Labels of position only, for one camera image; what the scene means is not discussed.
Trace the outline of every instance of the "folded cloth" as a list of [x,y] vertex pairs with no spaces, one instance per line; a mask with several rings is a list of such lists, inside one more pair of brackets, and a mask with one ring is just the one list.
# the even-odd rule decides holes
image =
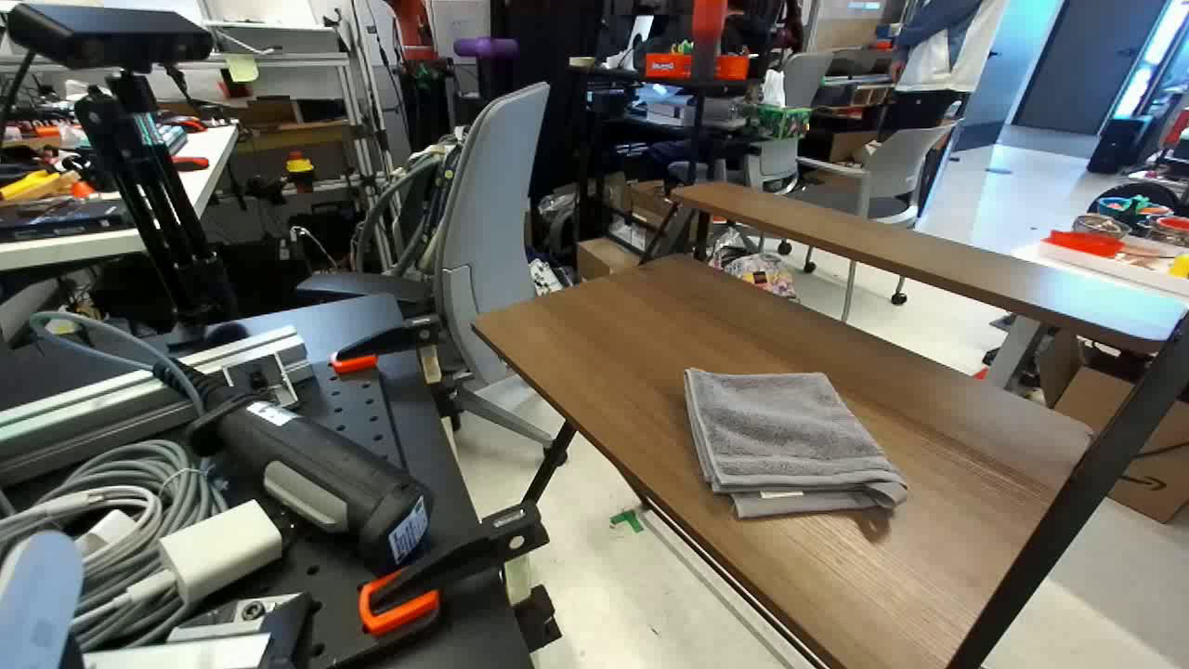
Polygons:
[[892,509],[908,483],[822,371],[683,382],[707,483],[738,518]]

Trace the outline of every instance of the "door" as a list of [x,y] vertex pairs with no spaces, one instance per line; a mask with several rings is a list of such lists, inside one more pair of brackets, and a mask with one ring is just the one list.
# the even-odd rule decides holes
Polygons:
[[1099,136],[1167,0],[1069,0],[1018,128]]
[[1007,0],[991,61],[964,112],[955,151],[996,144],[1042,65],[1068,0]]

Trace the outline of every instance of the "black stand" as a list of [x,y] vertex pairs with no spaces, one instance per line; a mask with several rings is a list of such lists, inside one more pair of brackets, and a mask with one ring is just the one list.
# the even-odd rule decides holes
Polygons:
[[233,317],[227,268],[201,231],[172,151],[157,136],[157,97],[146,74],[124,71],[109,87],[116,97],[94,87],[74,105],[74,116],[94,143],[97,163],[113,174],[125,215],[139,225],[183,331]]

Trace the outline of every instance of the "orange clamp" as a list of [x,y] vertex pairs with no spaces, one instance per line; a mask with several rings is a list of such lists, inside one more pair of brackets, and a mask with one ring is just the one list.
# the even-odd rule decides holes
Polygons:
[[395,637],[395,631],[400,631],[400,627],[413,627],[413,624],[420,624],[420,623],[431,623],[431,619],[440,619],[440,609],[443,609],[443,593],[422,593],[422,595],[400,603],[396,609],[374,614],[374,609],[373,609],[373,595],[374,595],[380,589],[395,585],[396,575],[400,575],[400,573],[391,573],[391,575],[368,580],[368,585],[360,589],[357,614],[360,614],[365,631],[374,637],[374,641],[380,641],[380,637]]
[[330,359],[333,375],[368,375],[380,364],[380,359]]

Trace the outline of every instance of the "floor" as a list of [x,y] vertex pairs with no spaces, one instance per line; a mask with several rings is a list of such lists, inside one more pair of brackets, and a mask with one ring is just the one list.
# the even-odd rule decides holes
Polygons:
[[1099,138],[1094,136],[1054,136],[1054,132],[1033,132],[1033,128],[1007,128],[1001,144],[1033,151],[1033,152],[1063,152],[1089,159]]
[[[1068,152],[977,151],[946,163],[920,231],[1016,253],[1069,225],[1105,186],[1105,178],[1085,174],[1085,159]],[[892,310],[892,274],[862,268],[857,283],[853,328],[959,371],[982,370],[982,355],[1003,339],[988,328],[1001,317],[996,310],[926,287],[912,287],[912,300]],[[799,283],[799,300],[835,314],[841,287],[842,266],[822,257],[818,274]],[[538,428],[556,428],[556,417],[520,382],[494,393]],[[531,442],[473,417],[457,434],[457,455],[479,509],[515,502],[538,460]],[[508,568],[513,593],[550,589],[565,627],[565,641],[538,651],[534,665],[811,665],[722,589],[664,523],[638,520],[632,509],[638,509],[632,487],[587,442],[577,442],[544,502],[552,543]],[[1153,523],[1105,502],[988,665],[1189,665],[1185,564],[1189,518]]]

